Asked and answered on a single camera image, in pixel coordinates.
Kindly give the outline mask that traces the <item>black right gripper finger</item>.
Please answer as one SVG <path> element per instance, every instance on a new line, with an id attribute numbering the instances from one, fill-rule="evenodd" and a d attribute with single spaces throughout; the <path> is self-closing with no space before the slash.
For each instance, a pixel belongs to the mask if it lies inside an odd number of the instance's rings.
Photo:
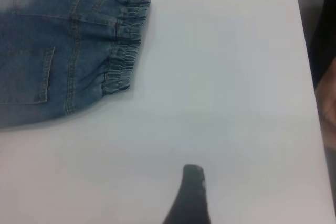
<path id="1" fill-rule="evenodd" d="M 208 213 L 205 175 L 200 166 L 187 164 L 183 167 L 179 191 L 163 222 L 172 224 L 211 223 Z"/>

